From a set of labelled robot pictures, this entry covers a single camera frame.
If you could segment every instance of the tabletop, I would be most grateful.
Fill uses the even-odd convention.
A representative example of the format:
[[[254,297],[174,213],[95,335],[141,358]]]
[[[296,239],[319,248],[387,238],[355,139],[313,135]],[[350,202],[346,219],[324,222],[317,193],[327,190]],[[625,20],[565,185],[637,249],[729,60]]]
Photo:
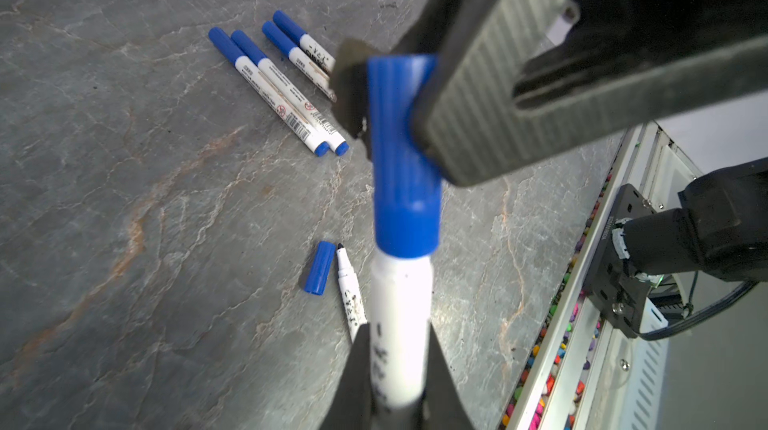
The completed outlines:
[[[283,10],[325,48],[389,49],[426,0],[0,0],[0,428],[316,428],[363,299],[370,162],[312,155],[206,37]],[[476,428],[494,428],[618,147],[614,136],[446,186],[432,322]]]

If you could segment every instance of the blue marker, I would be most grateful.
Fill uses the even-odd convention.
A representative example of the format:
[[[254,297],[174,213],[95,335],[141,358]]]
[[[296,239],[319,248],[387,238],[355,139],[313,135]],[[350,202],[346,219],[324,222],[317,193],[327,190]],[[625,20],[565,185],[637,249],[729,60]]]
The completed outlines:
[[[208,32],[208,38],[313,153],[317,156],[328,153],[329,147],[325,139],[310,125],[310,122],[293,109],[293,106],[266,79],[261,70],[254,65],[254,62],[243,54],[243,51],[226,35],[224,30],[216,27],[211,28]]]
[[[256,64],[256,67],[269,79],[285,99],[297,109],[307,121],[317,130],[317,132],[326,139],[331,149],[336,155],[343,155],[350,145],[344,140],[341,133],[337,132],[328,120],[322,117],[317,108],[308,100],[301,91],[290,82],[280,70],[277,70],[275,64],[270,61],[266,55],[259,50],[259,47],[246,35],[238,30],[232,33],[232,41]]]
[[[277,46],[283,55],[288,57],[304,75],[311,79],[320,91],[326,94],[331,101],[336,101],[336,94],[328,85],[328,75],[326,75],[296,44],[285,35],[275,23],[267,21],[261,27],[267,38]]]
[[[272,21],[274,21],[277,27],[288,35],[295,44],[299,45],[299,48],[317,61],[327,74],[331,74],[333,66],[336,65],[336,60],[320,45],[320,43],[315,41],[308,32],[304,31],[302,27],[297,25],[287,14],[279,10],[272,16]]]

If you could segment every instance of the marker cap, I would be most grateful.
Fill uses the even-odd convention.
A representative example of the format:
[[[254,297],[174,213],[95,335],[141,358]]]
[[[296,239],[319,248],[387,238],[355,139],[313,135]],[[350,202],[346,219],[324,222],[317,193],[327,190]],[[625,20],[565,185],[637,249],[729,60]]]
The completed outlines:
[[[288,53],[296,48],[296,45],[293,43],[293,41],[291,41],[284,32],[280,31],[280,28],[275,26],[275,23],[271,21],[265,22],[261,27],[261,31],[264,32],[266,37],[269,38],[270,41],[275,46],[277,46],[277,48],[279,48],[285,56],[288,56]]]
[[[315,259],[312,261],[310,276],[307,277],[304,284],[304,291],[313,295],[322,295],[326,290],[328,272],[331,269],[335,254],[336,245],[331,242],[320,242],[317,244]]]
[[[441,176],[409,131],[414,98],[435,67],[433,55],[368,60],[376,244],[398,258],[437,249]]]
[[[350,145],[347,142],[341,142],[341,144],[336,147],[336,155],[341,156],[344,153],[346,153],[350,149]]]
[[[246,35],[244,32],[237,30],[232,33],[232,41],[235,42],[237,46],[240,47],[240,49],[250,58],[254,64],[258,65],[259,61],[266,58],[266,55],[263,51],[259,50],[259,47],[256,46],[253,40],[251,40],[248,35]]]
[[[226,59],[230,60],[230,63],[233,65],[238,58],[245,56],[245,53],[243,53],[243,51],[237,47],[232,39],[227,36],[224,30],[218,26],[214,26],[210,29],[208,32],[208,38],[214,44],[214,46],[216,46],[216,48],[221,51],[221,54],[226,56]]]
[[[306,31],[301,26],[297,25],[287,14],[278,10],[272,15],[272,21],[275,22],[278,28],[280,28],[293,42],[298,45],[301,37],[306,35]]]
[[[328,153],[328,150],[330,149],[331,149],[331,146],[328,143],[322,142],[320,145],[317,146],[317,148],[315,148],[315,155],[323,156],[326,153]]]

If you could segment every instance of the detached blue cap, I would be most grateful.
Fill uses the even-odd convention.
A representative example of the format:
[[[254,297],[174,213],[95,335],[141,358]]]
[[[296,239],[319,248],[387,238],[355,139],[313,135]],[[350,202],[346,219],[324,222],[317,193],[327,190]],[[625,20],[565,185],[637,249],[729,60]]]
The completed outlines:
[[[258,65],[259,61],[266,58],[264,52],[259,50],[259,47],[244,32],[237,30],[232,33],[232,41],[240,47],[254,64]]]
[[[341,145],[336,147],[336,155],[341,156],[349,151],[350,145],[347,142],[342,142]]]
[[[429,255],[439,241],[442,179],[409,129],[413,100],[435,61],[432,55],[368,60],[376,244],[399,258]]]
[[[310,270],[310,276],[306,279],[306,284],[304,284],[304,291],[313,295],[322,295],[326,290],[328,271],[331,270],[335,254],[336,245],[331,242],[320,242],[317,244],[315,259],[312,261],[312,270]]]
[[[237,47],[232,39],[227,36],[224,30],[218,26],[214,26],[210,29],[208,32],[208,38],[214,44],[214,46],[216,46],[216,48],[221,51],[221,54],[226,56],[226,59],[230,60],[230,63],[233,65],[238,58],[245,56],[245,53],[243,53],[243,51]]]
[[[328,150],[331,149],[331,145],[329,145],[326,142],[322,142],[320,145],[315,148],[315,155],[317,156],[323,156],[326,153],[328,153]]]
[[[275,46],[277,46],[277,48],[279,48],[285,56],[288,56],[288,53],[296,48],[296,45],[293,43],[293,41],[291,41],[284,32],[280,31],[280,28],[275,26],[275,23],[271,21],[265,22],[261,27],[261,31],[264,32],[266,37],[269,38],[270,41]]]
[[[272,15],[272,21],[297,45],[301,37],[306,35],[306,31],[301,26],[297,25],[287,14],[280,10]]]

